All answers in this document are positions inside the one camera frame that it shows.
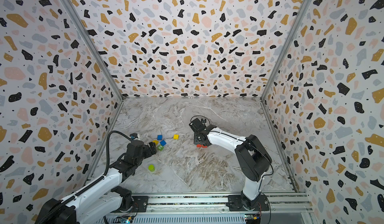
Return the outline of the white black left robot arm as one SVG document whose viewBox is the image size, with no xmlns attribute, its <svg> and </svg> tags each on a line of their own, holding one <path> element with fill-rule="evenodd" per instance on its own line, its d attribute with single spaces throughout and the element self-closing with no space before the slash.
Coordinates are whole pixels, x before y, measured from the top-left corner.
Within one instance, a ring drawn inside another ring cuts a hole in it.
<svg viewBox="0 0 384 224">
<path fill-rule="evenodd" d="M 61 200 L 50 199 L 40 210 L 37 224 L 93 224 L 106 215 L 117 212 L 138 213 L 146 208 L 147 198 L 136 201 L 132 192 L 121 187 L 143 162 L 157 152 L 156 144 L 133 140 L 119 160 L 112 163 L 106 174 Z"/>
</svg>

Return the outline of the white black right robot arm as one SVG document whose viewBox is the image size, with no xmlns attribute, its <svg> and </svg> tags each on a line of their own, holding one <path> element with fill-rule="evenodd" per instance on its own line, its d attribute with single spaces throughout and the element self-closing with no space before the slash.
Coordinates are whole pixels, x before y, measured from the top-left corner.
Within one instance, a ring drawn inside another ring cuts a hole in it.
<svg viewBox="0 0 384 224">
<path fill-rule="evenodd" d="M 236 136 L 227 133 L 215 125 L 206 126 L 199 119 L 189 124 L 194 132 L 194 144 L 199 147 L 216 145 L 234 153 L 241 171 L 245 176 L 245 185 L 239 196 L 229 198 L 231 211 L 253 211 L 261 208 L 258 203 L 261 196 L 261 185 L 264 176 L 272 168 L 272 159 L 260 140 L 250 135 Z"/>
</svg>

